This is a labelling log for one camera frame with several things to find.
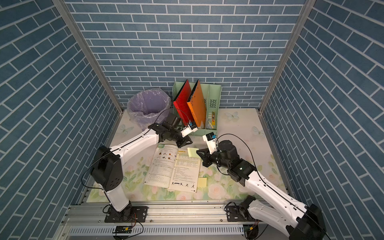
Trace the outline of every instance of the textbook page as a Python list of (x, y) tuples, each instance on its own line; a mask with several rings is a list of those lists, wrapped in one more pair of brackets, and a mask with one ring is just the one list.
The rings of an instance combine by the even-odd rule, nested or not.
[(169, 186), (177, 150), (177, 146), (171, 144), (157, 145), (148, 173), (144, 178), (144, 184), (165, 188)]
[(188, 150), (179, 149), (168, 190), (196, 192), (200, 161), (199, 157), (189, 157)]

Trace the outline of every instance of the green desk organizer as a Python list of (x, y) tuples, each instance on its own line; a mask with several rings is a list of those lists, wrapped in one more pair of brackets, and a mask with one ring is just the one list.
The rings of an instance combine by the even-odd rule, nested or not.
[[(175, 82), (172, 88), (173, 96), (176, 96), (183, 86), (184, 82)], [(203, 91), (203, 97), (205, 101), (205, 106), (207, 107), (207, 119), (205, 120), (205, 127), (207, 127), (208, 121), (208, 113), (215, 112), (215, 125), (214, 129), (199, 129), (196, 132), (192, 132), (189, 135), (192, 136), (203, 136), (210, 132), (213, 132), (217, 135), (217, 120), (218, 120), (218, 108), (220, 105), (220, 97), (221, 97), (221, 85), (219, 84), (207, 84), (201, 83), (201, 90)], [(195, 85), (195, 83), (190, 82), (189, 85), (191, 89)]]

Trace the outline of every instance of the metal bracket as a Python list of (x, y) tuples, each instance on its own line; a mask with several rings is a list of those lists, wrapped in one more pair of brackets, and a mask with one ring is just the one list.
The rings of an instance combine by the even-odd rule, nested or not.
[(228, 206), (225, 211), (227, 212), (227, 221), (228, 222), (254, 222), (256, 219), (252, 218), (252, 220), (244, 220), (240, 213), (236, 212), (235, 206)]
[(112, 207), (109, 207), (107, 215), (105, 216), (104, 222), (106, 223), (122, 223), (122, 222), (131, 222), (130, 217), (136, 215), (137, 222), (145, 222), (147, 217), (148, 207), (131, 207), (125, 212), (117, 213)]

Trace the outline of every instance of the floral tablecloth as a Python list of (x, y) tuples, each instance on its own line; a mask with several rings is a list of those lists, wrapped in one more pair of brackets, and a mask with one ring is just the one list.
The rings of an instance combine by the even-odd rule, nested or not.
[[(231, 133), (245, 141), (252, 151), (257, 169), (269, 181), (285, 191), (285, 186), (256, 109), (220, 109), (217, 121), (218, 135)], [(129, 120), (129, 116), (125, 111), (111, 146), (120, 144), (139, 133), (141, 133), (141, 129)], [(201, 149), (207, 147), (202, 137), (192, 136), (191, 139), (193, 144), (183, 148), (195, 147)], [(236, 146), (241, 158), (253, 163), (251, 154), (243, 142), (231, 135), (222, 136), (219, 141), (226, 139), (231, 140)], [(155, 145), (147, 148), (124, 165), (122, 185), (126, 196), (131, 201), (243, 199), (247, 195), (254, 194), (239, 183), (234, 182), (230, 176), (219, 173), (216, 165), (211, 165), (208, 168), (200, 166), (199, 177), (207, 178), (207, 186), (198, 187), (196, 193), (170, 192), (165, 188), (144, 185), (143, 180), (149, 169), (156, 147)], [(87, 202), (108, 202), (108, 200), (101, 190), (92, 189)]]

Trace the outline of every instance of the robotic arm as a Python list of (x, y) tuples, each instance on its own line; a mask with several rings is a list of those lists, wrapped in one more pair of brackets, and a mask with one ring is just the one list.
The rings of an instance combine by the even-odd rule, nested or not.
[(204, 141), (208, 148), (196, 151), (203, 160), (203, 166), (216, 164), (227, 168), (227, 173), (235, 182), (254, 191), (273, 206), (269, 207), (255, 197), (248, 196), (239, 209), (244, 219), (259, 219), (291, 240), (323, 239), (326, 232), (321, 209), (314, 204), (308, 207), (273, 185), (255, 166), (239, 157), (231, 141), (221, 141), (216, 148), (216, 139), (213, 133), (207, 134)]
[(124, 194), (121, 182), (123, 179), (122, 166), (131, 157), (164, 140), (175, 141), (178, 147), (192, 143), (188, 134), (197, 131), (196, 124), (190, 122), (181, 131), (177, 129), (180, 120), (181, 118), (176, 115), (169, 114), (163, 123), (153, 123), (148, 129), (126, 142), (111, 148), (106, 146), (98, 148), (94, 157), (94, 162), (98, 161), (98, 163), (91, 168), (91, 175), (103, 188), (116, 214), (124, 216), (124, 212), (130, 210), (129, 199)]

